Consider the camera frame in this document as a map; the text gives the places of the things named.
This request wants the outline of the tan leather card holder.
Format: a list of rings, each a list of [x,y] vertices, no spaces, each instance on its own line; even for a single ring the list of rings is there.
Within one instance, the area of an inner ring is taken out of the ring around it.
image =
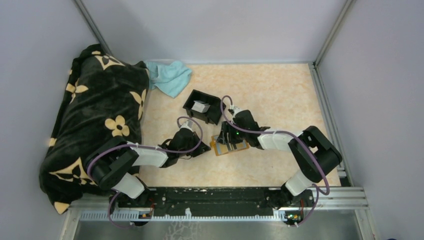
[[[241,143],[228,143],[222,144],[218,142],[219,135],[213,135],[211,137],[210,147],[214,150],[216,156],[223,156],[230,153],[235,153],[250,148],[249,144],[244,140]]]

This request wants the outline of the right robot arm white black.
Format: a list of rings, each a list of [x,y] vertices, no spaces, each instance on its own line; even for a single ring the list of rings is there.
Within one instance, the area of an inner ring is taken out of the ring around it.
[[[301,200],[301,193],[313,184],[319,183],[343,160],[336,147],[316,126],[309,126],[299,135],[282,130],[260,127],[252,113],[237,106],[229,108],[231,120],[221,131],[224,143],[245,141],[250,147],[260,150],[291,152],[299,170],[282,187],[281,199],[287,206],[295,206]]]

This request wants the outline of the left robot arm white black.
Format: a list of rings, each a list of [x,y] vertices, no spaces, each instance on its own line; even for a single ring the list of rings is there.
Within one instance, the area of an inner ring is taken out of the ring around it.
[[[130,170],[140,166],[168,168],[183,157],[197,157],[211,150],[203,141],[203,133],[196,133],[197,122],[186,118],[173,138],[157,146],[147,146],[115,136],[82,161],[87,175],[103,191],[127,195],[138,207],[149,203],[150,193],[145,184]]]

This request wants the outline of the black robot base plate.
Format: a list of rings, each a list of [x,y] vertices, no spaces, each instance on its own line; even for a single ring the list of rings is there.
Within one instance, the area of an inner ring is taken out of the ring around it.
[[[270,217],[280,208],[312,207],[313,192],[305,190],[287,197],[277,187],[156,187],[136,199],[121,193],[113,200],[116,208],[147,208],[154,217]]]

